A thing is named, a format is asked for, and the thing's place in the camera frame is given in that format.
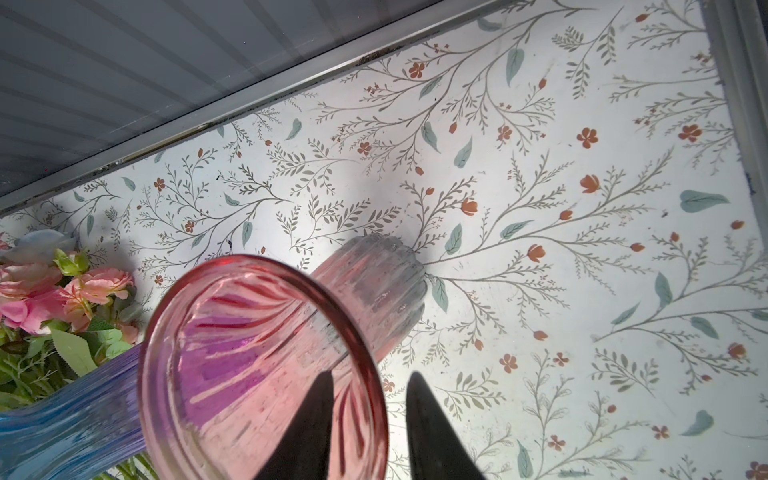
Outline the pink grey glass vase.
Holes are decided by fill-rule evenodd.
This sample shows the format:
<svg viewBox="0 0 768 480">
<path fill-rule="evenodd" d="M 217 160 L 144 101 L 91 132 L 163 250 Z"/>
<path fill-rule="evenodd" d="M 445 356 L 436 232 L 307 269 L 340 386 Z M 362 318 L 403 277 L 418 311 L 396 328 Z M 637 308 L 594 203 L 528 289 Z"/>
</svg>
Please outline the pink grey glass vase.
<svg viewBox="0 0 768 480">
<path fill-rule="evenodd" d="M 158 475 L 254 477 L 329 372 L 329 477 L 383 478 L 378 365 L 421 320 L 427 289 L 414 251 L 379 234 L 349 240 L 310 274 L 253 255 L 187 272 L 157 305 L 142 347 L 141 424 Z"/>
</svg>

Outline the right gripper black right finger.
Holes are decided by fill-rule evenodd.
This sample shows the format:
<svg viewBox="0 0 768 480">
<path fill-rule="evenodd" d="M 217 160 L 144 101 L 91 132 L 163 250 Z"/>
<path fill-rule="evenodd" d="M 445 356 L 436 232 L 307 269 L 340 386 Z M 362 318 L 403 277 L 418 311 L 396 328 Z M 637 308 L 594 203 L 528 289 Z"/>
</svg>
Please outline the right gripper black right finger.
<svg viewBox="0 0 768 480">
<path fill-rule="evenodd" d="M 412 479 L 485 479 L 419 372 L 407 385 L 406 425 Z"/>
</svg>

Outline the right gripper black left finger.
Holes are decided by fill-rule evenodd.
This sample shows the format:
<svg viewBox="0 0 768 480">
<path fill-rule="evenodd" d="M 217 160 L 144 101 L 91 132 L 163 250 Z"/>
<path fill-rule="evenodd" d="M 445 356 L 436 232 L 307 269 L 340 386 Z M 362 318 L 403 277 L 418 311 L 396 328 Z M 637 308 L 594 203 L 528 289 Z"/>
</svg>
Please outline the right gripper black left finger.
<svg viewBox="0 0 768 480">
<path fill-rule="evenodd" d="M 326 479 L 329 470 L 334 380 L 320 373 L 275 451 L 255 476 L 262 479 Z"/>
</svg>

